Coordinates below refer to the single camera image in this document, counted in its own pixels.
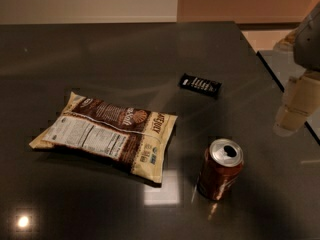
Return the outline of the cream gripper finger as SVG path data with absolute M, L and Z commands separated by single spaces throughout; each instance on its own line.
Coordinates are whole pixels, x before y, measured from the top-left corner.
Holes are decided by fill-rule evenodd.
M 290 77 L 283 95 L 285 106 L 292 112 L 305 116 L 313 114 L 320 106 L 320 73 L 305 71 L 300 77 Z
M 289 137 L 296 133 L 306 122 L 307 117 L 290 111 L 282 105 L 276 114 L 273 131 L 281 137 Z

